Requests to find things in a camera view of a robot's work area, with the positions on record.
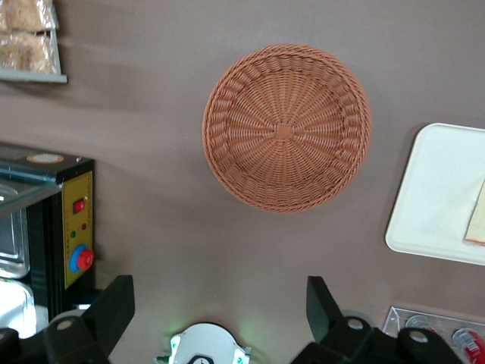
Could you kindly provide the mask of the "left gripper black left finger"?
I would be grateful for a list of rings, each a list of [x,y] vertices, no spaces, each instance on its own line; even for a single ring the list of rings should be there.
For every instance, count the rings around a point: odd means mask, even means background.
[[[1,329],[2,363],[108,363],[135,314],[131,275],[117,276],[83,313],[64,312],[32,337]]]

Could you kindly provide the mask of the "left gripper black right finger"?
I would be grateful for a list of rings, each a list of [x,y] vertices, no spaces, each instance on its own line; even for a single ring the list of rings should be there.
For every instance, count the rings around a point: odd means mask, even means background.
[[[297,364],[461,362],[432,331],[404,328],[394,338],[362,318],[343,315],[319,276],[308,277],[306,315],[314,341],[293,359]]]

